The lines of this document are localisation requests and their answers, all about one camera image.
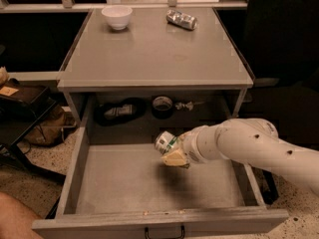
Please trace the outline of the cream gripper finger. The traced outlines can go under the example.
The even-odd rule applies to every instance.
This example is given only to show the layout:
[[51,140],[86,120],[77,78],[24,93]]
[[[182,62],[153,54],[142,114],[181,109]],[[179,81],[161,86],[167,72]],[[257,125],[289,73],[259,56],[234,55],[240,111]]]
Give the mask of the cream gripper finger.
[[189,167],[189,161],[181,149],[176,149],[164,154],[161,160],[166,166]]

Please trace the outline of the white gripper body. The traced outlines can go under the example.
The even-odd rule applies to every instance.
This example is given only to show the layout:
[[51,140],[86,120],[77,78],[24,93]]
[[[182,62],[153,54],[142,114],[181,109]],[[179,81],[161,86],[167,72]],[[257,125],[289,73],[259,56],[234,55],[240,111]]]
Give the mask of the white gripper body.
[[181,146],[192,163],[206,163],[213,160],[213,128],[199,126],[180,136]]

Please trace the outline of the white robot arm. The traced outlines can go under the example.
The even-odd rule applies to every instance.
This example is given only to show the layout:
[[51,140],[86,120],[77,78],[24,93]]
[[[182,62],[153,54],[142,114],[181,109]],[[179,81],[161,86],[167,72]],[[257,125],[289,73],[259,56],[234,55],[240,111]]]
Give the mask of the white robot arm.
[[230,159],[274,173],[319,195],[319,152],[280,139],[266,119],[228,119],[179,136],[164,131],[155,148],[167,166]]

